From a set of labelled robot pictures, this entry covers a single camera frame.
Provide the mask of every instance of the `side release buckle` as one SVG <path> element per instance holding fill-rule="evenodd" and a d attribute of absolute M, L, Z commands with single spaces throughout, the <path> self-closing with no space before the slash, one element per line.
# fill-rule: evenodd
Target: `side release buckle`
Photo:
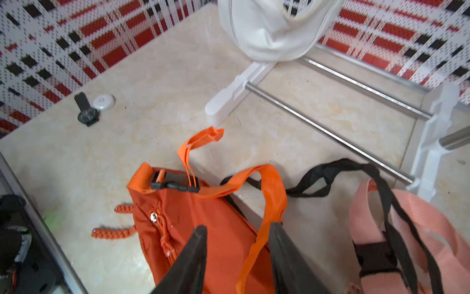
<path fill-rule="evenodd" d="M 360 278 L 381 272 L 401 274 L 401 270 L 397 268 L 397 257 L 388 242 L 354 244 L 354 250 L 361 266 Z"/>
<path fill-rule="evenodd" d="M 201 189 L 199 179 L 197 177 L 189 176 L 191 183 L 194 184 L 189 186 L 188 175 L 186 174 L 174 174 L 166 171 L 164 173 L 164 179 L 157 182 L 157 178 L 160 173 L 161 171 L 156 172 L 150 181 L 150 187 L 152 190 L 173 189 L 180 192 L 198 193 Z"/>

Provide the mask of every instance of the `zipper pull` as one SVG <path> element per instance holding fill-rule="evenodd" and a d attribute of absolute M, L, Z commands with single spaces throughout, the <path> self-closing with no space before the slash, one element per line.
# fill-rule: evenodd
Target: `zipper pull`
<path fill-rule="evenodd" d="M 151 220 L 152 222 L 156 222 L 156 221 L 157 221 L 157 216 L 158 216 L 158 215 L 157 215 L 156 213 L 152 212 L 152 213 L 150 214 L 150 220 Z"/>

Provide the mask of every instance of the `patterned wall panel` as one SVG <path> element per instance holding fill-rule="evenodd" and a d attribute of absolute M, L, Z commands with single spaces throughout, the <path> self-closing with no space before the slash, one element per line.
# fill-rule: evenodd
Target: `patterned wall panel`
<path fill-rule="evenodd" d="M 282 0 L 293 15 L 312 0 Z M 0 1 L 0 137 L 206 0 Z M 470 104 L 470 0 L 346 0 L 320 43 Z"/>
<path fill-rule="evenodd" d="M 311 0 L 283 0 L 292 15 Z M 345 0 L 320 43 L 470 104 L 470 0 Z"/>
<path fill-rule="evenodd" d="M 200 0 L 0 1 L 0 137 L 200 6 Z"/>

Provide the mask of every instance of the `round white device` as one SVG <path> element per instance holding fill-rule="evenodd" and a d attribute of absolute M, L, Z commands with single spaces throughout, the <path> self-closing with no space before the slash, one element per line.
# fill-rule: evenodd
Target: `round white device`
<path fill-rule="evenodd" d="M 113 107 L 115 102 L 114 96 L 110 94 L 99 95 L 93 100 L 93 108 L 99 111 L 106 111 Z"/>

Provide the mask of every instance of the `marble floor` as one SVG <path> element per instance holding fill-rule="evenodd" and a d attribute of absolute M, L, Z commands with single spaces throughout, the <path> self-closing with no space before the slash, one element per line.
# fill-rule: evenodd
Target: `marble floor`
<path fill-rule="evenodd" d="M 337 56 L 309 56 L 382 91 L 419 105 L 409 88 Z M 119 62 L 45 113 L 0 140 L 3 154 L 89 293 L 148 293 L 154 287 L 138 236 L 106 241 L 95 227 L 128 228 L 117 204 L 131 201 L 126 185 L 142 162 L 182 169 L 179 146 L 207 127 L 204 105 L 251 64 L 225 35 L 217 7 L 208 4 Z M 400 166 L 415 120 L 297 62 L 277 64 L 259 85 L 339 134 Z M 77 122 L 73 96 L 110 93 L 116 105 L 90 128 Z M 455 110 L 450 131 L 470 125 Z M 212 185 L 244 168 L 273 164 L 286 187 L 311 167 L 359 157 L 292 116 L 248 95 L 223 122 L 225 136 L 191 152 L 195 174 Z M 470 145 L 440 164 L 432 203 L 470 239 Z M 393 185 L 394 179 L 384 175 Z M 290 199 L 284 228 L 308 264 L 341 293 L 358 281 L 348 232 L 351 197 L 361 172 L 340 174 L 324 199 Z M 256 225 L 264 212 L 260 191 L 245 185 L 236 201 Z"/>

